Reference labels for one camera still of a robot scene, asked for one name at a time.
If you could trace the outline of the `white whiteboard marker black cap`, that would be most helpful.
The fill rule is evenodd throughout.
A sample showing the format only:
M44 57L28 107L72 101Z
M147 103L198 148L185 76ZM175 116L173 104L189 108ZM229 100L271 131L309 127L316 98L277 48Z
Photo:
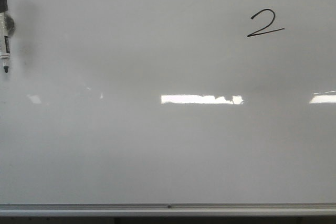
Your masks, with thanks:
M14 34L15 22L8 13L7 0L1 0L1 65L5 73L9 72L10 43L9 39Z

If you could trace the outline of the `white whiteboard with aluminium frame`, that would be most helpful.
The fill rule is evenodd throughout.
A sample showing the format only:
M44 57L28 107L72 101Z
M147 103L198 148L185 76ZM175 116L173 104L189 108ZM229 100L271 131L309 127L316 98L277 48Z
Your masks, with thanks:
M335 0L7 0L2 216L335 215Z

